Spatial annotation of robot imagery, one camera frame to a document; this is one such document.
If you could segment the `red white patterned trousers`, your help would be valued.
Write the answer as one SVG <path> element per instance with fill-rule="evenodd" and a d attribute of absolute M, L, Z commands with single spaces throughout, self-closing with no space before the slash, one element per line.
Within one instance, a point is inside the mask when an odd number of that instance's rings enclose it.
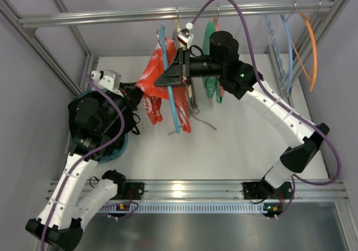
<path fill-rule="evenodd" d="M 152 122 L 157 124 L 163 121 L 160 112 L 162 100 L 169 99 L 167 87 L 156 87 L 154 82 L 164 73 L 162 48 L 157 45 L 155 51 L 149 59 L 148 65 L 136 86 L 143 91 L 142 104 L 145 111 Z M 175 107 L 177 110 L 178 120 L 182 129 L 186 133 L 191 132 L 191 124 L 189 120 L 189 103 L 187 99 L 186 88 L 174 87 L 173 96 Z"/>

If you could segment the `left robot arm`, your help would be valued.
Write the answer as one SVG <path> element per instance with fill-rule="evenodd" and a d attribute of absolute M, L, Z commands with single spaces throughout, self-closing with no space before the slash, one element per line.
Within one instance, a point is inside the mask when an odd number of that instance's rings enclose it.
<path fill-rule="evenodd" d="M 45 208 L 25 227 L 40 240 L 41 250 L 46 244 L 74 250 L 105 203 L 125 193 L 126 177 L 109 170 L 86 197 L 79 198 L 97 165 L 118 158 L 126 147 L 128 133 L 138 133 L 134 111 L 143 92 L 135 83 L 122 83 L 119 90 L 122 94 L 94 87 L 68 105 L 72 141 L 66 165 Z"/>

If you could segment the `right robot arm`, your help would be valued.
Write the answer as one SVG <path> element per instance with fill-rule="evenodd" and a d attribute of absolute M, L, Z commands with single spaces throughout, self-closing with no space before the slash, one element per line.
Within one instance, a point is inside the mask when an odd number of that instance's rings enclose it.
<path fill-rule="evenodd" d="M 270 88 L 253 65 L 242 62 L 238 41 L 227 31 L 209 37 L 209 54 L 180 48 L 174 62 L 154 82 L 156 87 L 183 87 L 192 78 L 217 76 L 223 89 L 252 107 L 286 140 L 288 148 L 263 178 L 244 193 L 247 200 L 276 198 L 293 175 L 301 173 L 320 150 L 329 127 L 297 114 Z"/>

